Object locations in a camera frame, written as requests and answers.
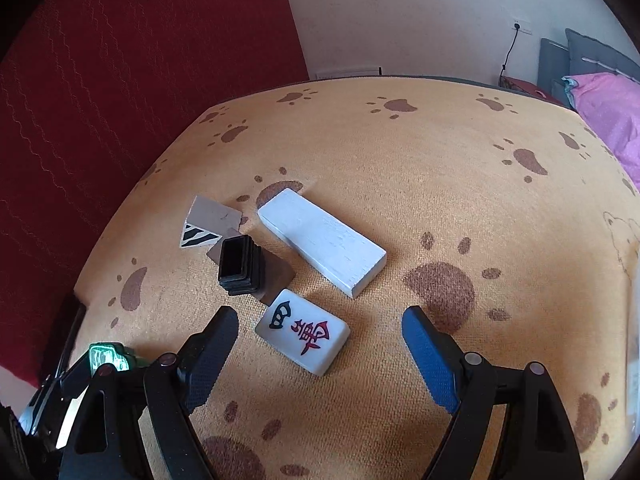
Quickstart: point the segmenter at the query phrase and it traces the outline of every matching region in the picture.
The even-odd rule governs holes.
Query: red curtain
[[[44,0],[0,64],[0,364],[36,384],[100,233],[191,121],[306,79],[288,0]]]

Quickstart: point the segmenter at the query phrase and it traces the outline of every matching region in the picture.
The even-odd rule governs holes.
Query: black cable
[[[516,38],[518,37],[518,32],[520,31],[520,24],[519,23],[514,23],[513,27],[516,29],[516,35],[513,37],[513,43],[511,43],[511,48],[509,49],[509,51],[507,52],[507,57],[504,60],[504,64],[502,66],[502,70],[500,70],[500,76],[498,77],[498,85],[500,85],[500,79],[502,79],[502,72],[504,72],[505,70],[507,70],[507,61],[509,60],[509,54],[511,53],[511,51],[513,50],[513,45],[516,44]]]

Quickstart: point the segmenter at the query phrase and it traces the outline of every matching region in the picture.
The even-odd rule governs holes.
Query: screw
[[[468,354],[465,354],[465,361],[470,365],[476,366],[482,362],[482,356],[475,352],[469,352]]]
[[[161,366],[171,366],[175,363],[177,356],[171,352],[167,352],[166,354],[162,354],[158,361],[160,361]]]
[[[532,363],[529,365],[529,368],[530,368],[530,369],[531,369],[531,371],[532,371],[533,373],[535,373],[536,375],[542,375],[542,374],[544,374],[544,373],[545,373],[545,367],[543,367],[543,365],[541,365],[541,364],[540,364],[540,363],[538,363],[538,362],[532,362]]]
[[[111,365],[105,363],[103,365],[100,365],[100,367],[98,368],[98,375],[100,375],[100,377],[106,377],[111,373],[112,370],[113,368],[111,367]]]

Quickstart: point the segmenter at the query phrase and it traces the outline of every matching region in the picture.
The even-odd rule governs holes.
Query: white wooden block
[[[386,251],[284,189],[258,209],[262,223],[343,291],[355,298],[386,264]]]
[[[255,326],[255,333],[309,372],[322,376],[351,330],[289,289],[284,289]]]
[[[215,244],[229,229],[238,229],[242,213],[215,200],[196,195],[187,214],[180,237],[180,247],[192,248]]]

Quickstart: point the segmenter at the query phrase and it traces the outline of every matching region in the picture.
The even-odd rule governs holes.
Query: white wall
[[[535,82],[540,38],[566,44],[573,28],[640,62],[602,0],[289,0],[311,78],[381,66],[385,74],[443,75],[496,84],[514,30],[507,75]]]
[[[20,418],[35,392],[36,388],[0,366],[0,402],[3,406],[11,406],[15,416]]]

